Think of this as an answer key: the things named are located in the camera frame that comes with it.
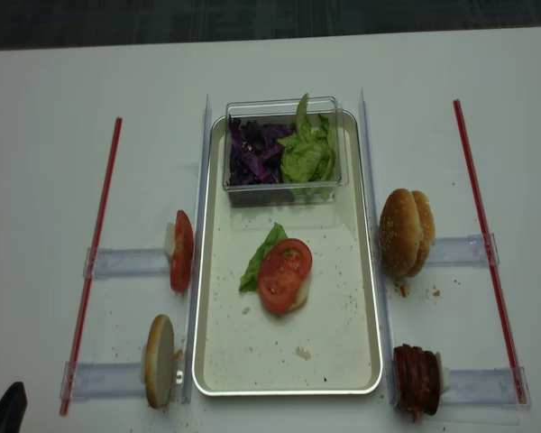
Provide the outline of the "stack of meat slices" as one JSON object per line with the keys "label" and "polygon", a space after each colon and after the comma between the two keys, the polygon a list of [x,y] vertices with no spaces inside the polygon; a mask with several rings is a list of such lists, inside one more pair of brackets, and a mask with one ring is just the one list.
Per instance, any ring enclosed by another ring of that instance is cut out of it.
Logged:
{"label": "stack of meat slices", "polygon": [[393,369],[399,408],[410,414],[413,423],[423,414],[435,415],[442,393],[438,356],[419,346],[396,346]]}

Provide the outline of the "clear plastic container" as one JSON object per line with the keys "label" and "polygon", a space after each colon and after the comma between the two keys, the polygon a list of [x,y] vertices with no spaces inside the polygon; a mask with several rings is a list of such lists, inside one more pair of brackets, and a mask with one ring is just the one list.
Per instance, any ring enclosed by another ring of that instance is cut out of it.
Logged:
{"label": "clear plastic container", "polygon": [[344,112],[334,97],[226,106],[222,187],[235,207],[321,203],[345,184]]}

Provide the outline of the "shredded purple cabbage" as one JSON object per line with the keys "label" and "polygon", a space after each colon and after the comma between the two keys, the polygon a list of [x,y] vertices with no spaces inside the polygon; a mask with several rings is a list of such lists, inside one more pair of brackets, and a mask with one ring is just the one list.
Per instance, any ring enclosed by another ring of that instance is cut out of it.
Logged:
{"label": "shredded purple cabbage", "polygon": [[231,135],[229,160],[229,186],[282,183],[281,159],[283,146],[279,139],[291,136],[292,124],[260,124],[242,122],[240,118],[228,121]]}

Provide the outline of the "bottom bun on tray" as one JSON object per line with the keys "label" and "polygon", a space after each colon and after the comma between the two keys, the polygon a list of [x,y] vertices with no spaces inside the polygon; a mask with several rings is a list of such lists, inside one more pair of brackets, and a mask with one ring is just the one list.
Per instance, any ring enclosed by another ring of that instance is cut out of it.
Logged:
{"label": "bottom bun on tray", "polygon": [[307,302],[308,294],[310,291],[310,283],[312,281],[312,273],[310,272],[306,278],[301,282],[295,298],[290,303],[289,307],[284,311],[275,313],[275,316],[283,316],[289,314],[297,309],[300,309]]}

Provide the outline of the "white pusher block left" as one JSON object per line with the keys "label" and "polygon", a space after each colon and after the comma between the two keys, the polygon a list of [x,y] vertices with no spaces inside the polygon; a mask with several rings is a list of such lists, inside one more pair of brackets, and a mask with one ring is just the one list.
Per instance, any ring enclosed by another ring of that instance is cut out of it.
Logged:
{"label": "white pusher block left", "polygon": [[176,247],[175,234],[175,225],[171,222],[168,222],[168,224],[166,225],[166,232],[164,237],[164,253],[169,261],[171,260]]}

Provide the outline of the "white metal tray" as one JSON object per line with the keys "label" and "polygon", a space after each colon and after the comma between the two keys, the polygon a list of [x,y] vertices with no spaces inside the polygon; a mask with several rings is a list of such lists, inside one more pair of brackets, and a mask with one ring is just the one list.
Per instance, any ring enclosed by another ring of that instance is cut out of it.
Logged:
{"label": "white metal tray", "polygon": [[[382,375],[361,143],[344,112],[348,182],[330,201],[233,207],[222,187],[225,121],[211,129],[193,355],[196,386],[210,396],[367,394]],[[303,307],[272,315],[240,292],[248,262],[274,223],[313,256]]]}

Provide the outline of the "sesame bun top rear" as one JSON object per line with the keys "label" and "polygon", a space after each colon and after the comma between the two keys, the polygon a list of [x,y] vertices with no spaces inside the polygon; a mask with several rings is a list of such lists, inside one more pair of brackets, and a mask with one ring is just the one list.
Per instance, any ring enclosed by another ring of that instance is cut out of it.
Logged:
{"label": "sesame bun top rear", "polygon": [[408,277],[414,277],[421,272],[436,239],[435,221],[428,197],[419,190],[413,190],[412,195],[417,206],[421,237],[419,240],[417,259],[408,271]]}

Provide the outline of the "clear holder upper left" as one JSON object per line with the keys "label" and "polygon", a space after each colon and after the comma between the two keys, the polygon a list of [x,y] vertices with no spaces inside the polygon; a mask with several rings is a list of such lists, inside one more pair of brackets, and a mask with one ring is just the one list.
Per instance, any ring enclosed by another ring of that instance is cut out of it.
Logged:
{"label": "clear holder upper left", "polygon": [[144,277],[168,275],[170,261],[157,248],[142,249],[87,249],[83,268],[85,279]]}

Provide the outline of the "upright bun half left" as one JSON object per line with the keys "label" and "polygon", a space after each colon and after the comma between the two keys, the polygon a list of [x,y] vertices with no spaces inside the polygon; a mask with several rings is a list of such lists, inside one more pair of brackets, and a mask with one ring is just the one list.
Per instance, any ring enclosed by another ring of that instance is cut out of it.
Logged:
{"label": "upright bun half left", "polygon": [[165,406],[169,401],[173,355],[174,329],[169,317],[160,314],[151,323],[144,361],[146,398],[154,409]]}

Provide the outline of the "red strip right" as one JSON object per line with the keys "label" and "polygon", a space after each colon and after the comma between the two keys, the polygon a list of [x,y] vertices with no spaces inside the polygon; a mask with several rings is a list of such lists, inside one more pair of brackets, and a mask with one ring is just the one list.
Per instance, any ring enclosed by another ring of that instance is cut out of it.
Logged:
{"label": "red strip right", "polygon": [[494,297],[497,304],[497,309],[500,317],[502,334],[505,341],[505,346],[509,359],[509,367],[513,377],[513,385],[517,395],[519,405],[528,404],[527,391],[528,387],[524,384],[522,370],[519,365],[515,342],[512,335],[512,329],[509,323],[509,314],[507,312],[506,303],[504,300],[504,294],[501,287],[499,262],[496,258],[496,245],[491,231],[489,228],[488,220],[486,217],[484,205],[481,197],[481,189],[479,180],[477,177],[474,160],[472,157],[472,149],[466,130],[466,124],[463,115],[462,105],[459,99],[453,101],[454,113],[457,122],[457,127],[463,147],[463,155],[470,178],[473,199],[477,211],[477,217],[481,228],[481,236],[483,238],[483,245],[488,257],[489,270],[491,274],[491,282],[494,291]]}

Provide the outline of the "white pusher block right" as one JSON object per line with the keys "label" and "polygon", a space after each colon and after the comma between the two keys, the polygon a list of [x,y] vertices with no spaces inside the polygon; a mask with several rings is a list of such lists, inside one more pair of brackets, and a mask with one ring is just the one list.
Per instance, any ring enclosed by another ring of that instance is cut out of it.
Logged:
{"label": "white pusher block right", "polygon": [[444,366],[440,352],[435,352],[439,377],[439,395],[442,396],[451,387],[451,375],[448,367]]}

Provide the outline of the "clear holder lower right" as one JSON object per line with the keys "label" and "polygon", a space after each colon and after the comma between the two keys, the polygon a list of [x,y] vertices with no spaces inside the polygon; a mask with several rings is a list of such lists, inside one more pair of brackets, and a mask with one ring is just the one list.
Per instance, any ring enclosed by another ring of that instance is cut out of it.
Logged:
{"label": "clear holder lower right", "polygon": [[[527,380],[522,370],[524,384]],[[443,394],[440,402],[443,405],[498,406],[528,408],[531,405],[529,391],[528,404],[519,405],[513,385],[510,368],[489,370],[450,370],[451,387]]]}

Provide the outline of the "black object bottom left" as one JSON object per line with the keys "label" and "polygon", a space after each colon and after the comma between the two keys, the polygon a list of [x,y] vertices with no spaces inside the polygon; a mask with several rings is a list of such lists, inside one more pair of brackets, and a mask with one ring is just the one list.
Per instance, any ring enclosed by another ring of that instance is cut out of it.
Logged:
{"label": "black object bottom left", "polygon": [[0,433],[19,433],[27,397],[23,382],[14,382],[0,399]]}

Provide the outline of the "clear rail left of tray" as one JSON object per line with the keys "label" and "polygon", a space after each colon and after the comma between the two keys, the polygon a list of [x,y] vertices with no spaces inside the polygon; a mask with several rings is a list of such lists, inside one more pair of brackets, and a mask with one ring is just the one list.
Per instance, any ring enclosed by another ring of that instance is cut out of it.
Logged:
{"label": "clear rail left of tray", "polygon": [[190,404],[193,376],[192,362],[195,352],[194,343],[197,329],[198,296],[200,289],[200,261],[202,242],[204,238],[205,206],[208,185],[208,170],[210,158],[210,130],[212,126],[212,107],[209,96],[206,96],[206,106],[202,121],[202,150],[198,171],[197,209],[194,232],[194,257],[192,264],[192,280],[188,307],[187,345],[185,351],[184,378],[181,385],[181,404]]}

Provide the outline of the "clear rail of tray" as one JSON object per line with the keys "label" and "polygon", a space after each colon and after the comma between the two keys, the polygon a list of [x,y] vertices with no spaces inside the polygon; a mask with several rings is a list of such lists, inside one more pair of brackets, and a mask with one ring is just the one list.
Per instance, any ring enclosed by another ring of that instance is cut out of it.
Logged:
{"label": "clear rail of tray", "polygon": [[375,184],[373,148],[371,145],[368,108],[361,89],[359,98],[359,117],[362,143],[363,186],[366,194],[366,213],[369,227],[369,245],[373,264],[374,289],[376,291],[377,311],[381,335],[381,356],[383,374],[387,383],[389,404],[394,410],[398,407],[397,383],[393,364],[394,336],[389,316],[388,293],[385,285],[385,274],[381,261],[379,239],[379,208]]}
{"label": "clear rail of tray", "polygon": [[188,307],[187,345],[185,351],[184,378],[181,385],[181,404],[190,404],[193,376],[192,362],[195,352],[194,343],[197,329],[198,296],[200,289],[200,261],[202,242],[204,238],[205,206],[208,185],[208,170],[210,158],[210,130],[212,126],[212,107],[209,96],[206,96],[206,106],[202,121],[202,150],[198,171],[197,209],[194,232],[194,257],[192,264],[192,280]]}

